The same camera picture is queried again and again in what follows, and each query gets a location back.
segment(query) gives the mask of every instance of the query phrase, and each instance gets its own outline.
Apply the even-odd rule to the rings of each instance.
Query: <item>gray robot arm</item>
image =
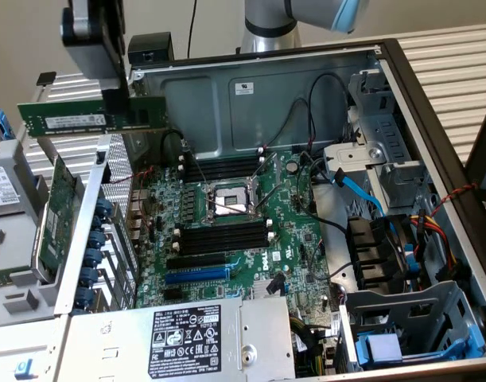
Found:
[[[367,0],[245,0],[242,53],[301,46],[297,22],[353,31]]]

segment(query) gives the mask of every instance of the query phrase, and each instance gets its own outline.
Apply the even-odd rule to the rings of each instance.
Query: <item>power supply label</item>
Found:
[[[154,313],[149,375],[152,379],[221,371],[221,306]]]

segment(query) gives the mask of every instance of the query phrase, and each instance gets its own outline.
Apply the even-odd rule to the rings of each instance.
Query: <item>blue pcie slot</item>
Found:
[[[226,267],[206,268],[198,271],[168,273],[165,284],[194,283],[196,281],[230,279],[230,269]]]

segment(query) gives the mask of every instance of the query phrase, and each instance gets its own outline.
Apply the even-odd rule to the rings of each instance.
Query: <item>white wall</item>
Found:
[[[0,107],[14,127],[20,123],[16,104],[30,99],[39,73],[78,71],[60,41],[65,4],[0,0]],[[192,4],[193,0],[125,0],[126,43],[134,34],[170,31],[176,58],[185,57]],[[350,38],[485,22],[486,0],[370,0]],[[308,25],[300,25],[300,31],[303,44],[345,38]],[[243,0],[198,0],[192,57],[233,53],[242,35]]]

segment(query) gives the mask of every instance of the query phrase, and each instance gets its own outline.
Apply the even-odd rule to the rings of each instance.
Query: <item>motherboard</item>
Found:
[[[333,297],[329,294],[329,285],[326,281],[317,281],[307,267],[307,262],[311,261],[316,273],[328,272],[324,251],[316,251],[321,240],[319,224],[300,212],[297,206],[299,155],[283,151],[278,152],[274,160],[262,162],[262,169],[255,177],[255,198],[266,200],[260,205],[254,201],[253,206],[259,205],[259,208],[253,214],[238,213],[238,209],[246,209],[244,203],[251,199],[246,196],[238,201],[238,195],[244,193],[245,182],[251,177],[216,179],[206,185],[202,177],[193,176],[194,181],[185,182],[181,168],[167,168],[154,171],[143,181],[142,189],[134,193],[133,211],[140,214],[142,220],[148,220],[138,224],[137,228],[150,222],[155,232],[141,228],[138,238],[142,273],[137,308],[239,296],[267,298],[267,287],[279,275],[285,276],[284,292],[291,314],[301,317],[305,323],[330,324],[329,307],[333,305]],[[202,162],[199,164],[200,168],[204,166]],[[306,182],[304,175],[301,184]],[[206,197],[206,187],[213,195],[211,204]],[[304,197],[306,203],[309,198],[306,187],[304,192],[301,186],[300,189],[300,197]],[[235,232],[241,227],[247,230],[264,227],[268,238],[264,240],[265,245],[221,251],[224,249],[220,246],[223,238],[218,232],[213,232],[216,237],[209,241],[213,229],[227,228]],[[175,267],[174,261],[180,263],[185,258],[174,250],[180,232],[183,233],[180,240],[182,252],[197,255],[195,258],[207,256],[214,263],[217,256],[222,256],[229,275],[216,280],[170,282],[170,268]],[[193,237],[196,242],[192,248],[184,238],[185,233],[190,235],[191,232],[200,232],[200,236]],[[179,269],[172,275],[182,273],[183,269]]]

